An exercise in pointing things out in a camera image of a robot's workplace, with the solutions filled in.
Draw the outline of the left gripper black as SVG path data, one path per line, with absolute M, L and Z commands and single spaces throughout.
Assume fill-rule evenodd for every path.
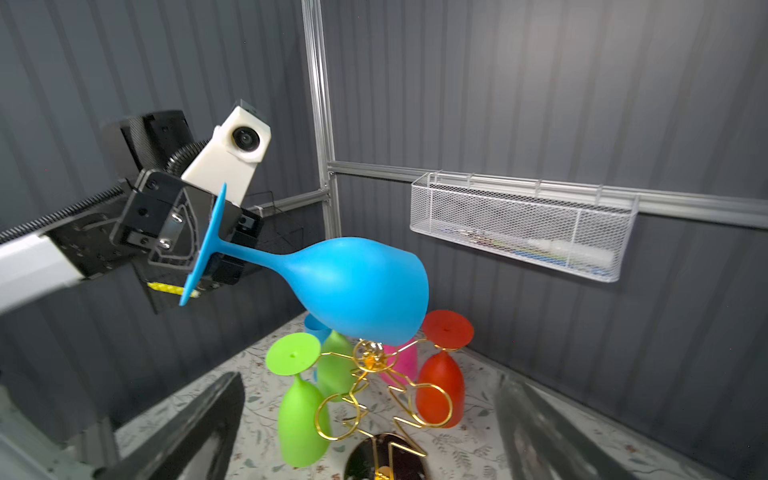
M 216 194 L 166 172 L 142 170 L 131 185 L 110 240 L 117 246 L 143 251 L 150 265 L 187 275 L 197 260 L 216 200 Z M 258 213 L 225 201 L 221 239 L 255 247 L 262 227 L 263 218 Z M 203 285 L 234 285 L 244 270 L 244 261 L 216 253 L 201 280 Z

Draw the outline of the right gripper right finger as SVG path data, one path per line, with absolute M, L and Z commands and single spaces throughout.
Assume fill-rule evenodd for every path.
M 499 378 L 499 433 L 514 479 L 632 479 L 528 384 Z

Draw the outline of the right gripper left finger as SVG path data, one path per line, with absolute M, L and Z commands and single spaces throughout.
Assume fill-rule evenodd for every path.
M 97 479 L 223 479 L 245 403 L 242 376 L 227 372 Z

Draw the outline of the blue wine glass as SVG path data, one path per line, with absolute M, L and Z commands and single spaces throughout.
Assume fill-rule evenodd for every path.
M 344 335 L 397 346 L 417 334 L 429 281 L 415 254 L 358 237 L 332 238 L 286 255 L 227 242 L 219 236 L 226 195 L 223 185 L 180 306 L 188 303 L 210 257 L 220 253 L 278 273 L 313 316 Z
M 330 336 L 331 329 L 320 322 L 314 315 L 308 313 L 304 318 L 304 330 L 317 338 L 320 346 L 324 345 L 324 342 Z

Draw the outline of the blue wine glass front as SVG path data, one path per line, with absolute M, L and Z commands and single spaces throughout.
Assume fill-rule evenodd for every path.
M 313 316 L 344 335 L 397 346 L 417 334 L 429 281 L 415 254 L 358 237 L 332 238 L 286 255 L 227 242 L 219 236 L 226 195 L 223 185 L 180 306 L 188 303 L 210 257 L 220 253 L 278 273 Z

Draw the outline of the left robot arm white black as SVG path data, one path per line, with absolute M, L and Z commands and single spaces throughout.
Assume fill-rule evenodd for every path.
M 188 295 L 237 283 L 244 264 L 214 253 L 211 235 L 255 244 L 263 217 L 244 207 L 271 127 L 238 101 L 207 140 L 180 110 L 104 126 L 121 179 L 112 188 L 1 235 L 1 309 L 10 312 L 125 264 L 191 278 Z

